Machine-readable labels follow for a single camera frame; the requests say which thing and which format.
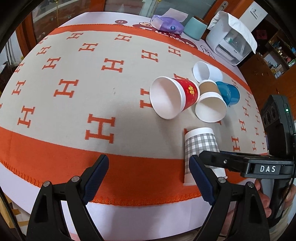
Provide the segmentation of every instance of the blue gripper pad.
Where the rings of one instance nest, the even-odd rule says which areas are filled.
[[[189,158],[189,169],[202,194],[202,198],[211,206],[214,205],[216,200],[213,195],[213,186],[193,156]]]
[[[88,182],[84,186],[84,196],[82,198],[82,201],[84,202],[85,205],[94,199],[94,196],[96,195],[108,171],[108,168],[109,168],[109,159],[107,156],[104,155],[100,163],[95,167],[94,170],[92,170],[92,174],[88,179]]]

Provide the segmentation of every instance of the gingham pattern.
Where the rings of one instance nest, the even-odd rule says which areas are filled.
[[[186,140],[185,144],[185,174],[189,174],[189,158],[192,155],[199,155],[202,151],[215,151],[219,152],[216,138],[213,134],[205,133],[196,136],[192,136]]]

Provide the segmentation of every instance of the orange tablecloth border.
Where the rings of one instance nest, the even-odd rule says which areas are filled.
[[[81,175],[102,154],[40,141],[2,127],[0,136],[7,140],[0,145],[0,162],[38,187],[47,180],[53,184],[64,183]],[[93,202],[122,206],[156,205],[201,196],[197,186],[183,186],[183,159],[107,156],[110,167]],[[243,180],[235,172],[226,170],[226,175],[232,183]],[[132,199],[125,193],[126,189],[133,191]]]
[[[190,52],[193,55],[207,61],[211,65],[216,66],[233,80],[238,82],[246,91],[252,94],[250,87],[240,79],[235,73],[229,70],[227,67],[213,59],[212,57],[204,54],[203,52],[193,48],[187,44],[184,44],[176,39],[170,38],[163,34],[158,34],[153,31],[146,29],[140,29],[130,26],[117,25],[117,24],[78,24],[78,25],[68,25],[65,27],[59,27],[53,30],[49,35],[60,34],[64,32],[78,32],[78,31],[105,31],[105,32],[121,32],[126,34],[133,34],[137,36],[142,36],[149,39],[154,39],[163,43],[173,45],[176,48],[182,49],[184,51]]]

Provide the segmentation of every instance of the gray checkered paper cup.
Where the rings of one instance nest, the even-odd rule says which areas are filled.
[[[219,152],[218,144],[214,132],[209,127],[197,128],[189,131],[185,135],[185,178],[184,186],[196,185],[193,176],[189,170],[189,158],[192,155],[198,155],[204,151]],[[210,167],[217,177],[225,177],[224,168]]]

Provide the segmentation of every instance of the human hand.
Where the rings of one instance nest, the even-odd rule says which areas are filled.
[[[260,185],[260,182],[258,179],[256,179],[256,181],[255,181],[255,187],[256,187],[259,197],[261,199],[261,202],[262,202],[262,205],[263,205],[263,208],[265,211],[265,215],[268,218],[271,215],[271,209],[269,208],[270,198],[260,191],[261,185]],[[287,209],[289,206],[291,206],[293,199],[295,197],[295,194],[296,194],[296,186],[293,184],[289,194],[287,195],[287,197],[285,199],[284,210]],[[226,235],[228,233],[228,230],[230,228],[231,221],[233,218],[233,214],[234,214],[234,210],[227,213],[225,222],[224,222],[222,230],[221,230],[221,234]]]

